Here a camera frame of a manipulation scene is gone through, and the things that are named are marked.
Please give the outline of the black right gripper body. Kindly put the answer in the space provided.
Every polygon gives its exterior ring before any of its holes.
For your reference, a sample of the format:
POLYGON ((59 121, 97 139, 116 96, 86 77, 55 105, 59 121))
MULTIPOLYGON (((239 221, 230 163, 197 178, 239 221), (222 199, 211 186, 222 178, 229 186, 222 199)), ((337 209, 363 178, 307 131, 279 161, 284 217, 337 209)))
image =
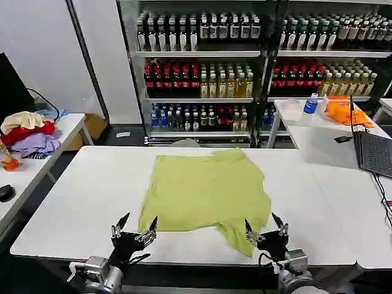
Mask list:
POLYGON ((285 260, 287 252, 288 234, 280 234, 279 230, 261 234, 262 240, 257 242, 257 248, 267 251, 275 261, 285 260))

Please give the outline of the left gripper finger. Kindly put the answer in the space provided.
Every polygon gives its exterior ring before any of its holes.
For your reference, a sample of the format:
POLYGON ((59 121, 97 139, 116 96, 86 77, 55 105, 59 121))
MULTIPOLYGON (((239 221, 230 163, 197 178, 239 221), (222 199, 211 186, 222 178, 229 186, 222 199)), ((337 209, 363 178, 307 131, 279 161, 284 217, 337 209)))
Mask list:
POLYGON ((121 237, 122 229, 124 228, 130 213, 125 214, 123 217, 119 219, 116 225, 111 226, 111 238, 117 239, 121 237))
POLYGON ((149 229, 142 234, 138 235, 135 240, 141 243, 152 243, 156 239, 156 229, 157 229, 157 221, 158 221, 158 216, 156 216, 153 221, 151 222, 151 225, 149 226, 149 229))

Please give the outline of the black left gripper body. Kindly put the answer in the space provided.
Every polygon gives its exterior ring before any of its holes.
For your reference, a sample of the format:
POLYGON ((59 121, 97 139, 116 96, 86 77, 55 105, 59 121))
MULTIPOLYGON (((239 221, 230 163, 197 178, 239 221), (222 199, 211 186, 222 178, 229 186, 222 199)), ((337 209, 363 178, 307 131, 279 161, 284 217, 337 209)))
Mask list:
POLYGON ((113 251, 108 258, 108 264, 120 270, 126 270, 135 252, 145 248, 143 242, 136 240, 138 233, 121 232, 121 236, 114 235, 111 238, 113 251))

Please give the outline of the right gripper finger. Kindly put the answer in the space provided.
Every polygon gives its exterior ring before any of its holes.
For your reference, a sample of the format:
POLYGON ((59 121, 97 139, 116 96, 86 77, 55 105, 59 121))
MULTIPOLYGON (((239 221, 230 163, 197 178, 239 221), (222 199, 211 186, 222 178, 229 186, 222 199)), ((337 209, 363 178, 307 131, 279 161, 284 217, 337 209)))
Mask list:
POLYGON ((255 231, 253 231, 251 225, 248 223, 247 219, 245 221, 246 228, 246 239, 251 243, 259 243, 265 240, 265 237, 255 231))
POLYGON ((279 228, 279 236, 288 236, 288 223, 283 223, 282 219, 273 212, 271 215, 279 228))

